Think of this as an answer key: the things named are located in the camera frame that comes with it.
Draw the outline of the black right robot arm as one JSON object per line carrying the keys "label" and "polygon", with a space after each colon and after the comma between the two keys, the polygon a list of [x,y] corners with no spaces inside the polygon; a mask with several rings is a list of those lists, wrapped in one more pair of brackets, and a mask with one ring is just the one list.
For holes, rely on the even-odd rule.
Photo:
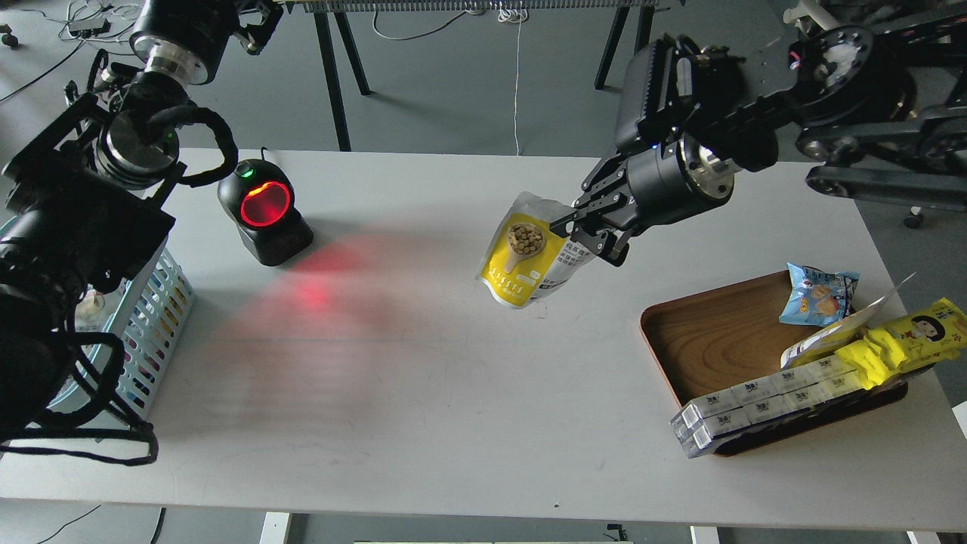
{"label": "black right robot arm", "polygon": [[740,170],[776,164],[777,130],[817,162],[822,195],[965,210],[965,76],[915,113],[912,66],[965,68],[965,3],[877,24],[789,29],[734,55],[663,36],[633,55],[616,120],[616,152],[550,224],[614,266],[629,239],[724,206]]}

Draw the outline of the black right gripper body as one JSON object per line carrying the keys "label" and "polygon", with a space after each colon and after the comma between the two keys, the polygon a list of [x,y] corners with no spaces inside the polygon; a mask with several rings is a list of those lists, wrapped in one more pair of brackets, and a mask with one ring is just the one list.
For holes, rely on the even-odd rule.
{"label": "black right gripper body", "polygon": [[693,138],[605,157],[582,183],[580,226],[638,236],[724,206],[734,179],[735,162]]}

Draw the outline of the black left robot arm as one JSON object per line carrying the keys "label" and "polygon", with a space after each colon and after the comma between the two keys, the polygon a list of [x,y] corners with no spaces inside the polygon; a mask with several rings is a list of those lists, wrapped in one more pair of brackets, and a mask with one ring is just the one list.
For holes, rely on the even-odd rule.
{"label": "black left robot arm", "polygon": [[117,391],[125,346],[80,332],[87,289],[116,289],[151,263],[174,219],[162,204],[178,185],[227,178],[239,162],[221,115],[187,87],[208,84],[230,37],[256,55],[275,32],[280,1],[146,1],[130,46],[143,66],[110,66],[4,167],[13,181],[2,234],[2,451],[51,456],[16,440],[129,440],[158,458],[154,427]]}

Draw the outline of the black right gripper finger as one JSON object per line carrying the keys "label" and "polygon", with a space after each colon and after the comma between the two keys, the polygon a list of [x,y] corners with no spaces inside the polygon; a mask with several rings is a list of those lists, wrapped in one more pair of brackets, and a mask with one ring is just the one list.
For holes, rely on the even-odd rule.
{"label": "black right gripper finger", "polygon": [[596,230],[589,234],[589,248],[595,257],[619,267],[626,260],[632,237],[627,230]]}
{"label": "black right gripper finger", "polygon": [[549,225],[552,232],[597,232],[602,226],[601,207],[598,204],[574,207],[560,219],[553,220]]}

